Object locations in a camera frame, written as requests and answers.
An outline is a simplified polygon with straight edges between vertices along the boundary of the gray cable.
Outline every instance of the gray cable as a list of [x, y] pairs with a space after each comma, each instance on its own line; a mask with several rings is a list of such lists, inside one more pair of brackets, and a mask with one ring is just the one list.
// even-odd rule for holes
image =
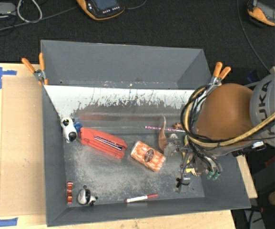
[[16, 25], [12, 25], [12, 26], [7, 26], [7, 27], [4, 27], [4, 28], [1, 28], [0, 31], [5, 31], [5, 30], [11, 29], [11, 28], [16, 28], [16, 27], [23, 26], [23, 25], [28, 25], [28, 24], [35, 24], [35, 23], [38, 23], [40, 21], [47, 20], [47, 19], [53, 18], [55, 16], [58, 16], [60, 14], [66, 13], [66, 12], [71, 11], [71, 10], [76, 9], [76, 8], [78, 8], [78, 6], [72, 7], [70, 9], [68, 9], [68, 10], [64, 10], [64, 11], [62, 11], [60, 13], [56, 13], [56, 14], [53, 14], [53, 15], [48, 16], [48, 17], [44, 17], [44, 18], [36, 20], [36, 21], [30, 21], [30, 22], [26, 22], [26, 23], [21, 23], [21, 24], [16, 24]]

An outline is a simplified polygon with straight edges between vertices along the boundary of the white marker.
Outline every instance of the white marker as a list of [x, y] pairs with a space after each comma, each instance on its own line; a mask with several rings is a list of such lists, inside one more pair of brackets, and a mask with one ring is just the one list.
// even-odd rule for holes
[[141, 201], [141, 200], [145, 200], [145, 199], [149, 199], [149, 198], [156, 198], [156, 197], [158, 197], [158, 194], [157, 193], [152, 193], [152, 194], [139, 196], [139, 197], [135, 197], [135, 198], [127, 198], [125, 200], [125, 202], [126, 203], [131, 203], [131, 202], [135, 202], [135, 201]]

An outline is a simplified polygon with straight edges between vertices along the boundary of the cardboard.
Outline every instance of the cardboard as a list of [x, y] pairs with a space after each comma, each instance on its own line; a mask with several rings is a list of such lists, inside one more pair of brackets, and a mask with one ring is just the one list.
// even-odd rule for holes
[[0, 216], [45, 214], [41, 86], [3, 76]]

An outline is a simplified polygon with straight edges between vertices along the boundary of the green connector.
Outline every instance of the green connector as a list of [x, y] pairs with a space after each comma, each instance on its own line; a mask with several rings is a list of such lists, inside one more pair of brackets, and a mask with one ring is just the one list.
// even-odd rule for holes
[[214, 172], [213, 171], [209, 171], [208, 172], [208, 174], [207, 174], [207, 179], [209, 180], [209, 179], [211, 179], [212, 178], [212, 176], [213, 176], [213, 174], [214, 174]]
[[216, 173], [213, 175], [213, 180], [217, 180], [219, 176], [220, 176], [220, 172], [216, 172]]

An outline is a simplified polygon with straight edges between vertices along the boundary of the white cable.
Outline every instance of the white cable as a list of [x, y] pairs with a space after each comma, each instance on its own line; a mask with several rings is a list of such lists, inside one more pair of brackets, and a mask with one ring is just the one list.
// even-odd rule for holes
[[31, 1], [36, 5], [37, 9], [39, 10], [40, 16], [37, 20], [34, 20], [34, 21], [29, 21], [29, 20], [25, 19], [24, 17], [22, 17], [20, 14], [20, 7], [22, 5], [23, 0], [19, 0], [18, 6], [17, 6], [17, 13], [18, 13], [18, 16], [20, 17], [20, 19], [23, 20], [24, 22], [37, 22], [38, 20], [42, 19], [41, 8], [39, 7], [39, 5], [37, 4], [37, 2], [35, 0], [31, 0]]

